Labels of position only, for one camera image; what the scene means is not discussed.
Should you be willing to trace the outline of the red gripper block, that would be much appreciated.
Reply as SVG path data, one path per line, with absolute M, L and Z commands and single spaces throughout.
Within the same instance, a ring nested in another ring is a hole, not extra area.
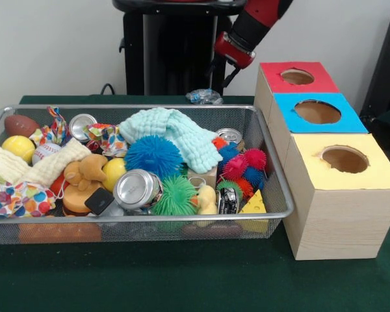
M 228 87 L 240 70 L 247 68 L 255 58 L 254 51 L 247 51 L 239 47 L 226 31 L 220 33 L 214 44 L 215 56 L 212 59 L 207 75 L 211 76 L 220 63 L 220 57 L 226 59 L 235 69 L 223 80 L 222 87 Z

